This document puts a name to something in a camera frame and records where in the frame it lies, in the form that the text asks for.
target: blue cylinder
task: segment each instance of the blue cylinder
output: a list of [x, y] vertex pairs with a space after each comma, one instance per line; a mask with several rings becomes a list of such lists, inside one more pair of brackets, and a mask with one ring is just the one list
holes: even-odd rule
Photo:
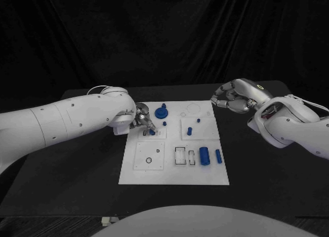
[[219, 155], [219, 149], [216, 149], [216, 161], [218, 161], [218, 164], [222, 163], [222, 161], [220, 161], [220, 155]]
[[199, 148], [199, 153], [200, 153], [200, 164], [202, 165], [209, 165], [209, 149], [206, 147]]
[[187, 128], [187, 135], [192, 135], [192, 127]]
[[164, 119], [167, 116], [167, 110], [166, 108], [157, 108], [156, 109], [156, 118]]

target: table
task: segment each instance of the table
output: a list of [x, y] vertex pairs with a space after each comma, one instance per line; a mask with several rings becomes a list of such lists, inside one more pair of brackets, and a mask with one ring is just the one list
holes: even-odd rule
[[[261, 81], [272, 96], [290, 93]], [[127, 88], [135, 102], [207, 100], [219, 84]], [[62, 99], [83, 95], [69, 90]], [[246, 126], [254, 111], [213, 107], [229, 186], [118, 185], [127, 135], [105, 127], [33, 152], [0, 205], [7, 216], [127, 216], [170, 205], [215, 205], [261, 215], [329, 216], [329, 160], [298, 144], [271, 146]]]

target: white board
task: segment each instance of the white board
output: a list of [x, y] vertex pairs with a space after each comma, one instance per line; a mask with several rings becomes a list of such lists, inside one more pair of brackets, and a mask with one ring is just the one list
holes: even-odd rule
[[[158, 119], [154, 111], [163, 103], [167, 117]], [[210, 101], [144, 104], [158, 131], [150, 135], [144, 133], [144, 126], [130, 130], [118, 184], [229, 185]], [[200, 165], [200, 147], [207, 147], [209, 165]], [[222, 163], [216, 160], [216, 149]]]

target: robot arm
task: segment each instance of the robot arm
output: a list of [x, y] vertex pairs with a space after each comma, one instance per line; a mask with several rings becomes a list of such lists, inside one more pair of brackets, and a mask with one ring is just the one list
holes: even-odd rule
[[[225, 91], [231, 101], [218, 100]], [[320, 118], [303, 101], [329, 112], [323, 106], [293, 95], [272, 98], [268, 91], [246, 79], [223, 84], [210, 98], [212, 104], [236, 113], [245, 113], [251, 108], [257, 110], [248, 126], [272, 146], [284, 148], [296, 142], [311, 154], [329, 159], [329, 116]]]
[[148, 108], [134, 103], [127, 90], [106, 87], [101, 94], [60, 100], [47, 105], [0, 114], [0, 174], [33, 151], [82, 136], [105, 126], [115, 135], [145, 125]]

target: floor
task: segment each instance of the floor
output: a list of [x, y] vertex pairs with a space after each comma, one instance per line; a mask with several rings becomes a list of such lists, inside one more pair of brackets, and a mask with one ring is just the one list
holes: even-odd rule
[[[272, 218], [319, 237], [329, 237], [329, 218]], [[0, 223], [0, 237], [89, 237], [104, 228], [101, 217], [13, 217]]]

